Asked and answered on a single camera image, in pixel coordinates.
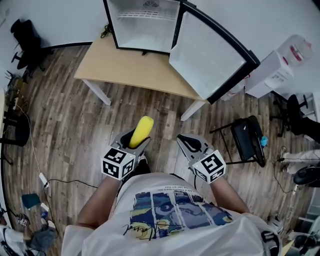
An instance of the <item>mini fridge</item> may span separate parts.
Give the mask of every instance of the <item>mini fridge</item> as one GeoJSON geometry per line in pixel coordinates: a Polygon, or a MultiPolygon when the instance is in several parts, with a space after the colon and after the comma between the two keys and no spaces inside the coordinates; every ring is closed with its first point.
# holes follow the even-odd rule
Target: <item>mini fridge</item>
{"type": "Polygon", "coordinates": [[[116,48],[169,54],[169,63],[211,104],[260,62],[185,0],[103,0],[116,48]]]}

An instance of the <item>fiducial marker cube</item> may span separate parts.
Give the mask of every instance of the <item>fiducial marker cube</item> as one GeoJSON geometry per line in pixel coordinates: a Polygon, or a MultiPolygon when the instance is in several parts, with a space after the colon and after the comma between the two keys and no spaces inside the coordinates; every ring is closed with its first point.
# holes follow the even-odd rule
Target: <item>fiducial marker cube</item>
{"type": "Polygon", "coordinates": [[[192,165],[194,175],[207,183],[214,182],[226,173],[226,163],[218,150],[192,165]]]}
{"type": "Polygon", "coordinates": [[[135,161],[134,154],[108,146],[100,158],[101,172],[120,181],[134,170],[135,161]]]}

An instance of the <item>fridge shelf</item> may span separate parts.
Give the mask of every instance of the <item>fridge shelf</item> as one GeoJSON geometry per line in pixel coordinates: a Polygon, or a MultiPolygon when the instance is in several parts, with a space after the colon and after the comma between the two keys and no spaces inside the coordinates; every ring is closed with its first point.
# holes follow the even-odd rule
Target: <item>fridge shelf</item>
{"type": "Polygon", "coordinates": [[[176,21],[177,11],[154,7],[125,9],[119,12],[118,18],[147,18],[165,21],[176,21]]]}

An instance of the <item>fridge door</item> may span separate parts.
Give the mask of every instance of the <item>fridge door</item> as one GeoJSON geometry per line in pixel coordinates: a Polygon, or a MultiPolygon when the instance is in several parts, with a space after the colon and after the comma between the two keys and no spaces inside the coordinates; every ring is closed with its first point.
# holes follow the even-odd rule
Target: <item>fridge door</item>
{"type": "Polygon", "coordinates": [[[224,27],[186,1],[180,3],[169,63],[211,104],[260,64],[224,27]]]}

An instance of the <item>printed graphic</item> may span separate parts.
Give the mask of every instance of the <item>printed graphic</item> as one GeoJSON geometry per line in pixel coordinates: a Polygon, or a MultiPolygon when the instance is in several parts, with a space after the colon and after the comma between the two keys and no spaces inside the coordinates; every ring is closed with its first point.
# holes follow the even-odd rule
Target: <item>printed graphic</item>
{"type": "Polygon", "coordinates": [[[134,159],[126,163],[122,169],[122,178],[134,169],[134,159]]]}
{"type": "Polygon", "coordinates": [[[207,176],[204,175],[202,172],[198,171],[196,168],[194,168],[195,175],[199,176],[201,179],[203,179],[205,182],[207,182],[207,176]]]}
{"type": "Polygon", "coordinates": [[[115,178],[119,178],[119,167],[116,165],[113,165],[112,163],[103,161],[103,172],[105,174],[109,174],[115,178]]]}
{"type": "Polygon", "coordinates": [[[214,174],[212,174],[210,176],[210,182],[215,181],[216,179],[218,179],[220,176],[222,176],[224,174],[224,169],[220,169],[217,172],[215,172],[214,174]]]}
{"type": "Polygon", "coordinates": [[[126,153],[121,152],[115,148],[111,148],[108,153],[104,156],[105,159],[108,159],[114,163],[120,164],[125,158],[126,153]]]}
{"type": "Polygon", "coordinates": [[[123,227],[123,235],[130,233],[141,240],[159,239],[187,229],[221,226],[233,221],[227,211],[186,191],[189,189],[136,194],[130,224],[123,227]]]}
{"type": "Polygon", "coordinates": [[[223,163],[217,158],[215,154],[209,155],[207,158],[201,161],[204,168],[209,174],[223,166],[223,163]]]}

